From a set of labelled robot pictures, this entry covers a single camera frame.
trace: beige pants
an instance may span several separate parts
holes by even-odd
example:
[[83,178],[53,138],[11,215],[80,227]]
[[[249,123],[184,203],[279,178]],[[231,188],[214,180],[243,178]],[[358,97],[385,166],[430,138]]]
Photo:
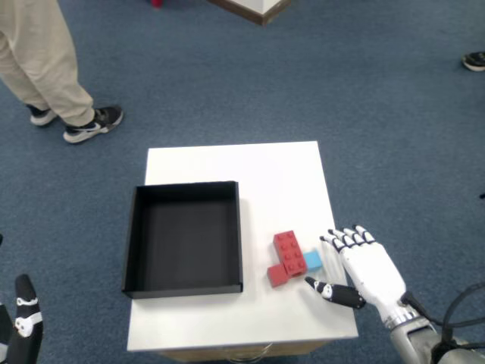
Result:
[[0,78],[22,102],[51,108],[68,124],[94,117],[57,0],[0,0]]

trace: shoe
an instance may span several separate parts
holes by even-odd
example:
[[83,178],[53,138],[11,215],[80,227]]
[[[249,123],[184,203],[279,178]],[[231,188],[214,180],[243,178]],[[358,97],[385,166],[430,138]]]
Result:
[[30,122],[37,127],[44,127],[57,117],[57,114],[50,108],[43,111],[32,105],[27,105],[27,107],[29,108],[31,114]]
[[64,140],[76,144],[93,138],[99,133],[112,131],[123,119],[123,110],[119,106],[95,109],[94,119],[83,127],[66,126]]
[[463,56],[462,62],[470,71],[485,71],[485,52],[468,53]]

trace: open black box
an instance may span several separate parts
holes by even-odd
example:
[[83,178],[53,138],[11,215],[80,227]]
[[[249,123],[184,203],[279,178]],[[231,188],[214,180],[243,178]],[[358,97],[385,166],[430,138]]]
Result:
[[127,296],[242,291],[237,182],[136,187],[123,279]]

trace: white table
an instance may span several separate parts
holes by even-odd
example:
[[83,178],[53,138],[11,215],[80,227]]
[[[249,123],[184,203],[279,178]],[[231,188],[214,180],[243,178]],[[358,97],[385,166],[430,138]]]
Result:
[[319,236],[333,228],[318,144],[272,143],[150,149],[146,185],[239,182],[244,291],[134,300],[129,351],[322,342],[356,337],[353,311],[322,300],[303,281],[271,288],[273,235],[294,230],[303,252],[317,249],[312,276],[345,284],[337,255]]

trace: red object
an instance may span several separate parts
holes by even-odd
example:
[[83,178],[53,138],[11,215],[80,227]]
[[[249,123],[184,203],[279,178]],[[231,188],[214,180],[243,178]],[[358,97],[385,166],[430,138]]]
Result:
[[267,274],[273,288],[278,287],[281,284],[285,284],[289,280],[283,264],[273,265],[272,267],[268,268]]
[[273,244],[289,277],[306,273],[306,262],[293,231],[274,235]]

